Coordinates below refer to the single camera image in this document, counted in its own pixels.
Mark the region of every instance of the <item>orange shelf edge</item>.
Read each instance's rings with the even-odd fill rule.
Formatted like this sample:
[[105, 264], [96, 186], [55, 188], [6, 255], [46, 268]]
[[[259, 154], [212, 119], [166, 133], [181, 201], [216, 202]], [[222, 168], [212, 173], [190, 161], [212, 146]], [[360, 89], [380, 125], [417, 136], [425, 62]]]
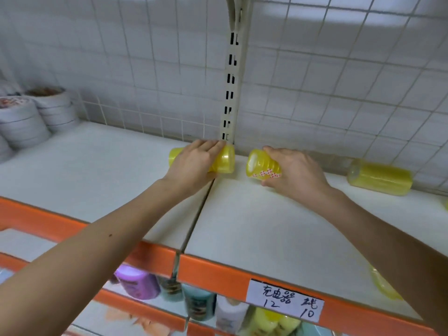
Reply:
[[434, 330], [418, 322], [388, 315], [382, 311], [356, 305], [333, 296], [296, 287], [187, 254], [181, 254], [180, 256], [177, 279], [179, 282], [188, 283], [239, 301], [246, 300], [250, 279], [265, 281], [273, 285], [296, 290], [325, 300], [318, 325], [348, 335], [437, 336]]
[[[28, 262], [23, 259], [0, 253], [0, 267], [17, 272], [27, 264]], [[138, 301], [134, 301], [125, 296], [115, 294], [114, 292], [106, 289], [101, 289], [94, 297], [94, 300], [121, 311], [125, 311], [129, 314], [162, 323], [172, 330], [183, 332], [185, 329], [186, 318], [172, 315], [168, 312], [156, 309]]]
[[234, 336], [206, 325], [188, 321], [187, 336], [215, 336], [215, 334], [221, 336]]
[[[12, 228], [59, 243], [86, 225], [61, 214], [0, 197], [0, 231]], [[142, 270], [170, 277], [175, 259], [175, 249], [142, 241], [126, 262]]]

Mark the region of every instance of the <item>purple bottle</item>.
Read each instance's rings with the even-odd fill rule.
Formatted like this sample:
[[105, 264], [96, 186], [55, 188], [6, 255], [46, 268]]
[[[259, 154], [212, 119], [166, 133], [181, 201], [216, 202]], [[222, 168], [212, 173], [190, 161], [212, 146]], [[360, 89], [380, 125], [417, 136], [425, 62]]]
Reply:
[[156, 277], [146, 271], [122, 264], [115, 276], [126, 292], [136, 299], [153, 299], [160, 293]]

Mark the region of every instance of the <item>white bottle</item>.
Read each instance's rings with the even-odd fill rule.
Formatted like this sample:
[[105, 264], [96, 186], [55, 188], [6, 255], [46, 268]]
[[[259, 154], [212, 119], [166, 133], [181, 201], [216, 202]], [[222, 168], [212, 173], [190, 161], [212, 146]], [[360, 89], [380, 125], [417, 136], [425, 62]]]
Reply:
[[236, 334], [240, 329], [249, 304], [227, 298], [216, 297], [216, 327], [226, 333]]

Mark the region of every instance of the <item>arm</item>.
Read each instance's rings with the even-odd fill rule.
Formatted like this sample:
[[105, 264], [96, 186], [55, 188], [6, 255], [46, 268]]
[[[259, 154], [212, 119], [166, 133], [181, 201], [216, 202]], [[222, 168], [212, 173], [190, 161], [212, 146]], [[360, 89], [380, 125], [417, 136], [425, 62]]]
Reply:
[[440, 335], [448, 335], [448, 258], [404, 233], [331, 187], [319, 165], [287, 149], [265, 151], [282, 177], [263, 186], [303, 204], [333, 224]]
[[164, 178], [4, 282], [0, 335], [61, 335], [149, 229], [215, 178], [208, 169], [223, 146], [200, 140], [188, 145]]

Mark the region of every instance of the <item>white tiled wall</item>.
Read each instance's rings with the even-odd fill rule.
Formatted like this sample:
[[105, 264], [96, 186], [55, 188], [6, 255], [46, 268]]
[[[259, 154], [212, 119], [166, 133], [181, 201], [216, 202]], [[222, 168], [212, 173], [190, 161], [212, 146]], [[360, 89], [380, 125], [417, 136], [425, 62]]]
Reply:
[[228, 32], [225, 0], [0, 0], [0, 52], [21, 84], [186, 141], [218, 138]]
[[[448, 191], [448, 0], [254, 0], [235, 134], [411, 169]], [[217, 138], [225, 0], [0, 0], [0, 53], [25, 86], [60, 84], [89, 120]]]
[[248, 44], [238, 150], [364, 157], [448, 190], [448, 0], [255, 0]]

